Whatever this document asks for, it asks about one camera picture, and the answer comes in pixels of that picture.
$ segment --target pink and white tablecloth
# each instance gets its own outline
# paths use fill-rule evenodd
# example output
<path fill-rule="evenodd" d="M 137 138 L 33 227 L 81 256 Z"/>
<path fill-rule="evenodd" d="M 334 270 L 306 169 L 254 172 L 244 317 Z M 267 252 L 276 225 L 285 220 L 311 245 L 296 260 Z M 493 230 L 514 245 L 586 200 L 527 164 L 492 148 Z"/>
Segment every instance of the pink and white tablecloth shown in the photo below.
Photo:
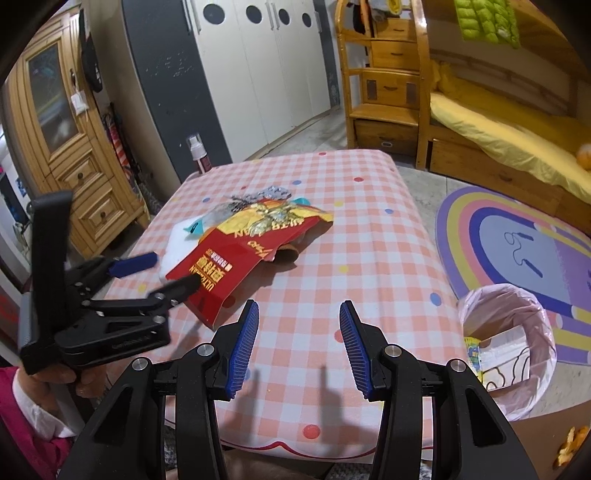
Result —
<path fill-rule="evenodd" d="M 176 223 L 206 213 L 232 194 L 270 185 L 334 213 L 334 225 L 295 265 L 262 262 L 229 298 L 221 315 L 234 322 L 248 298 L 260 327 L 242 391 L 217 402 L 222 441 L 261 453 L 370 462 L 382 404 L 355 388 L 339 331 L 339 306 L 352 300 L 364 322 L 417 358 L 445 364 L 464 358 L 456 299 L 435 247 L 391 158 L 348 150 L 266 158 L 189 178 L 152 221 L 132 254 L 164 254 Z M 157 288 L 158 267 L 115 280 L 106 298 L 142 297 Z M 170 345 L 153 362 L 183 356 L 213 333 L 185 306 L 171 311 Z M 115 381 L 130 360 L 109 367 Z M 433 445 L 424 401 L 423 446 Z M 174 423 L 174 403 L 166 419 Z"/>

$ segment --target plastic bag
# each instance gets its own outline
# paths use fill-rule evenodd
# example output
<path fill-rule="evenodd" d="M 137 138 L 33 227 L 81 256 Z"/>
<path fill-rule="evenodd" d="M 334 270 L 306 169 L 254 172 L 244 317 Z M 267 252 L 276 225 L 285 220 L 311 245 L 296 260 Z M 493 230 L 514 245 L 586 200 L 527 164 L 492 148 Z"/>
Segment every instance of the plastic bag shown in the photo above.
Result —
<path fill-rule="evenodd" d="M 530 346 L 530 378 L 490 392 L 507 420 L 526 416 L 542 397 L 556 367 L 556 344 L 548 315 L 530 292 L 508 283 L 477 288 L 458 302 L 464 335 L 487 339 L 523 325 Z"/>

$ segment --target rug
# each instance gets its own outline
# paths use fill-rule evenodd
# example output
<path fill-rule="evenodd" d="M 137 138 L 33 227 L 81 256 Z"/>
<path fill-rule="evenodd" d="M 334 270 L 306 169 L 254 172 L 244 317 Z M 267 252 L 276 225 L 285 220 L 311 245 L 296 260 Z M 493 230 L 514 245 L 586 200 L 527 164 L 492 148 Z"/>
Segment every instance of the rug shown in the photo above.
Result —
<path fill-rule="evenodd" d="M 480 187 L 437 212 L 439 256 L 458 298 L 512 283 L 548 311 L 558 361 L 591 365 L 591 239 L 566 223 Z"/>

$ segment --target trash can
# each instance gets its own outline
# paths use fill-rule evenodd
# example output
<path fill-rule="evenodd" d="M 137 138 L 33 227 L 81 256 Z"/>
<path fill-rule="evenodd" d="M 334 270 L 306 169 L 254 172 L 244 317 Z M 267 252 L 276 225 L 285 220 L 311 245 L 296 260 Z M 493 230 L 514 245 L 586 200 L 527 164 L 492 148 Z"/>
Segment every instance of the trash can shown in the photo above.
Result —
<path fill-rule="evenodd" d="M 530 346 L 530 378 L 491 391 L 507 420 L 527 415 L 542 397 L 556 367 L 556 344 L 548 315 L 527 290 L 508 283 L 469 292 L 458 302 L 464 336 L 484 340 L 521 325 Z"/>

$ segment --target silver bolt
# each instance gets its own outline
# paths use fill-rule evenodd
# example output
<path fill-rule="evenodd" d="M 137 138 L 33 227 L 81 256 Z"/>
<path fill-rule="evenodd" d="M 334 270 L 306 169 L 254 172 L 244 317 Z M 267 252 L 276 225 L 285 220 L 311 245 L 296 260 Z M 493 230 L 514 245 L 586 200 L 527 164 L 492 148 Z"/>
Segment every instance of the silver bolt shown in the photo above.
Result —
<path fill-rule="evenodd" d="M 452 370 L 455 370 L 459 373 L 462 373 L 466 369 L 466 364 L 458 359 L 452 360 L 449 363 L 449 366 L 452 368 Z"/>
<path fill-rule="evenodd" d="M 131 368 L 137 370 L 138 372 L 143 370 L 148 366 L 148 359 L 147 358 L 136 358 L 133 363 L 131 364 Z"/>
<path fill-rule="evenodd" d="M 386 353 L 386 355 L 393 357 L 402 355 L 402 349 L 398 345 L 388 345 L 384 349 L 384 352 Z"/>
<path fill-rule="evenodd" d="M 215 348 L 211 343 L 204 343 L 197 347 L 197 353 L 201 356 L 209 356 L 213 353 Z"/>

